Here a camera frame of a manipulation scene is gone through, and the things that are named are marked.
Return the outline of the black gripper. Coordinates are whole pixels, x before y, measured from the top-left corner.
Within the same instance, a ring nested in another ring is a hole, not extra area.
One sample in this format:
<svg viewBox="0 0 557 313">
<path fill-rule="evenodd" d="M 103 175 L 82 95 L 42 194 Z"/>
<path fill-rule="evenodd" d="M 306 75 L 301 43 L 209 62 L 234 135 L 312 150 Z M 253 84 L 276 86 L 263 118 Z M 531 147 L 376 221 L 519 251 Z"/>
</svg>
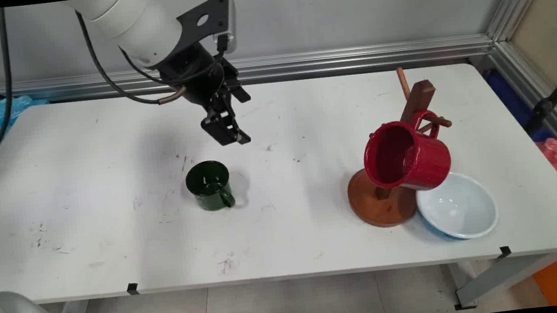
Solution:
<svg viewBox="0 0 557 313">
<path fill-rule="evenodd" d="M 251 142 L 251 137 L 238 126 L 231 105 L 232 96 L 246 103 L 250 95 L 242 88 L 239 71 L 227 59 L 212 55 L 198 41 L 157 67 L 164 84 L 176 90 L 184 87 L 183 97 L 206 110 L 201 128 L 220 145 Z"/>
</svg>

